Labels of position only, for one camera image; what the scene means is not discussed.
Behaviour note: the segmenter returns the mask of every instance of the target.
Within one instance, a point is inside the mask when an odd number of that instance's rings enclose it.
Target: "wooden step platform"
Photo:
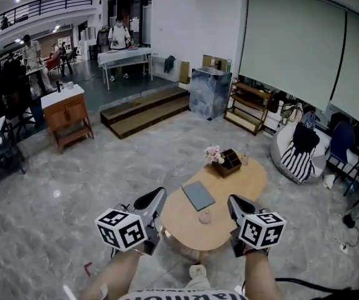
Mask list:
[[[173,87],[101,111],[101,122],[124,139],[189,109],[189,93]]]

